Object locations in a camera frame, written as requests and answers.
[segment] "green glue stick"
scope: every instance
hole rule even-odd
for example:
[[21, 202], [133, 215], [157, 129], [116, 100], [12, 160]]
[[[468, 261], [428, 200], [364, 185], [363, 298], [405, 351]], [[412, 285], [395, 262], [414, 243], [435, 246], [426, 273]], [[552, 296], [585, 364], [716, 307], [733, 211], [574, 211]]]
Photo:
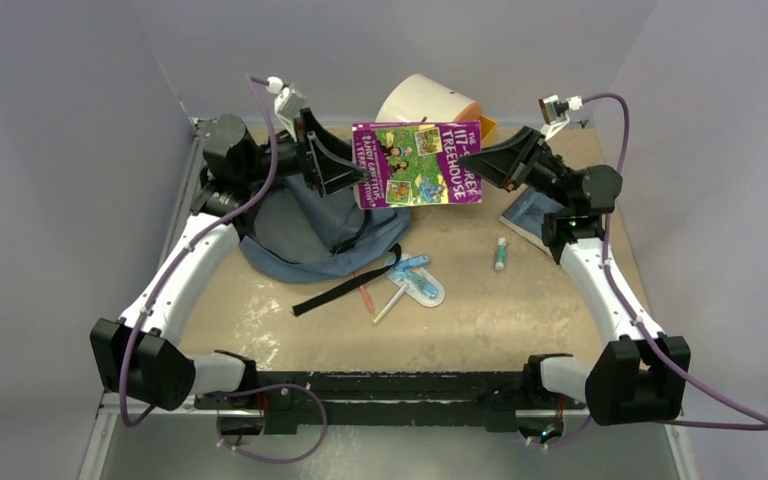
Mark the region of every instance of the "green glue stick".
[[496, 246], [496, 265], [493, 267], [497, 272], [505, 269], [505, 254], [507, 253], [508, 242], [505, 237], [499, 237], [499, 244]]

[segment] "orange pencil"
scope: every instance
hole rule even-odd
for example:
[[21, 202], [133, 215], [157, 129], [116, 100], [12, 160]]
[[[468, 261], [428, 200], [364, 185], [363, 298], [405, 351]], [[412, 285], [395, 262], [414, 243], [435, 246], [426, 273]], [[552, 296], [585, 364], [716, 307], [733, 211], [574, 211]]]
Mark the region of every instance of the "orange pencil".
[[375, 305], [372, 304], [372, 297], [366, 291], [366, 285], [361, 285], [358, 287], [358, 290], [360, 290], [360, 296], [363, 297], [363, 303], [366, 304], [366, 309], [369, 310], [371, 315], [375, 315]]

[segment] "tan table surface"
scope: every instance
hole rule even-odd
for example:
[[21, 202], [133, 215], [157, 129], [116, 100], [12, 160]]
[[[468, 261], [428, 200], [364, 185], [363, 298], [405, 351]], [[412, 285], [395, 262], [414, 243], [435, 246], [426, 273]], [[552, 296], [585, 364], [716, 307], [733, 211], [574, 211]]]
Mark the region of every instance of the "tan table surface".
[[[516, 130], [500, 129], [497, 139]], [[332, 131], [348, 137], [345, 129]], [[564, 130], [549, 143], [573, 168], [603, 161], [593, 130]], [[489, 187], [479, 205], [412, 209], [413, 224], [400, 243], [411, 255], [431, 256], [426, 268], [446, 289], [436, 308], [405, 295], [374, 326], [360, 293], [352, 292], [297, 318], [293, 305], [340, 281], [282, 284], [234, 250], [193, 309], [181, 349], [237, 352], [263, 370], [519, 370], [529, 355], [557, 352], [595, 361], [602, 345], [572, 280], [498, 220], [521, 192]], [[614, 256], [645, 304], [619, 215], [613, 225]], [[502, 236], [507, 262], [497, 273], [493, 258]], [[382, 277], [367, 289], [379, 311], [397, 287]]]

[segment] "purple book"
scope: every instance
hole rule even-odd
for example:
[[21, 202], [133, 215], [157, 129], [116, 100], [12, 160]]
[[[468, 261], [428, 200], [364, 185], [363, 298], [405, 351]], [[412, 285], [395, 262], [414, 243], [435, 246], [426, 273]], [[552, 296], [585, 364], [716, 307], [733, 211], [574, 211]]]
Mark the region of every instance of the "purple book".
[[481, 150], [475, 122], [356, 123], [355, 164], [371, 178], [355, 186], [364, 210], [441, 203], [481, 203], [481, 179], [458, 158]]

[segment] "book cover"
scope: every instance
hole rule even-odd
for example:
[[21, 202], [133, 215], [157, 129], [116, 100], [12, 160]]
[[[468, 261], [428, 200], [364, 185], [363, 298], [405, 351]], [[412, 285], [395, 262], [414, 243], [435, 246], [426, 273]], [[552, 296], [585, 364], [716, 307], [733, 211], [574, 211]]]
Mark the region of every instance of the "book cover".
[[481, 202], [481, 179], [457, 160], [481, 150], [479, 122], [356, 123], [355, 164], [371, 178], [355, 186], [362, 209]]
[[551, 256], [549, 247], [543, 245], [543, 216], [562, 208], [560, 203], [529, 187], [505, 210], [499, 221]]

